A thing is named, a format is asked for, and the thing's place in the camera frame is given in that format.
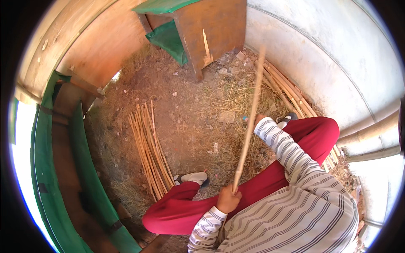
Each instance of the bundle of bamboo sticks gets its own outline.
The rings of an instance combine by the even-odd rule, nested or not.
[[[162,146],[156,136],[153,101],[151,115],[147,104],[136,105],[136,112],[128,116],[135,137],[135,143],[141,157],[144,174],[151,194],[156,201],[161,199],[174,185],[172,173],[164,156]]]
[[[265,69],[263,73],[265,76],[263,79],[264,83],[278,95],[290,112],[296,113],[299,119],[318,117],[307,102],[308,96],[306,96],[297,86],[292,84],[267,60],[264,61],[263,68]],[[283,92],[287,95],[292,104],[284,96]],[[335,163],[339,163],[339,156],[339,149],[336,145],[334,145],[333,149],[330,151],[330,154],[322,163],[326,172],[329,172],[329,168],[327,166],[328,163],[331,168],[335,166]]]

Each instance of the white striped long-sleeve shirt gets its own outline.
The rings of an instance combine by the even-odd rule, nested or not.
[[[289,186],[248,206],[226,222],[215,206],[198,221],[189,252],[341,252],[358,226],[356,202],[343,186],[306,154],[269,117],[255,128],[277,154]]]

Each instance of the plywood wall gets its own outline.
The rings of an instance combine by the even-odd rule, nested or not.
[[[18,81],[42,97],[54,69],[74,72],[104,87],[144,43],[144,31],[131,8],[143,0],[56,0],[27,43]],[[17,99],[32,101],[18,90]]]
[[[77,38],[57,71],[68,69],[103,88],[121,69],[122,62],[146,43],[138,16],[131,11],[141,0],[119,0],[101,13]]]

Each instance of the soil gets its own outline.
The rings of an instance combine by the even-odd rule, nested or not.
[[[130,213],[131,218],[122,222],[141,245],[156,237],[142,225],[142,216],[154,200],[129,113],[137,104],[150,106],[153,100],[156,132],[172,174],[205,171],[210,187],[202,188],[194,199],[217,195],[222,186],[232,182],[246,128],[243,116],[249,114],[253,96],[252,62],[257,55],[249,50],[243,53],[243,61],[234,52],[225,54],[203,69],[204,80],[196,82],[187,64],[180,66],[164,50],[145,46],[126,61],[119,79],[105,88],[105,99],[96,102],[86,115],[87,140],[100,180],[111,201],[122,203]],[[258,113],[275,119],[288,110],[263,85]],[[215,142],[218,153],[214,153]],[[272,150],[253,135],[241,183],[274,160]],[[348,180],[341,179],[343,184]],[[188,236],[172,236],[161,252],[187,252],[187,242]]]

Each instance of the red trousers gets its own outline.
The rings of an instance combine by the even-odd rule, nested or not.
[[[325,160],[339,137],[336,122],[325,117],[291,120],[283,130],[319,164]],[[239,186],[242,199],[238,207],[228,214],[227,219],[285,186],[288,186],[288,182],[284,167],[275,161],[260,174]],[[148,209],[142,219],[144,226],[157,234],[191,234],[195,224],[218,199],[218,196],[215,196],[193,201],[199,189],[200,185],[196,182],[184,182],[174,186]]]

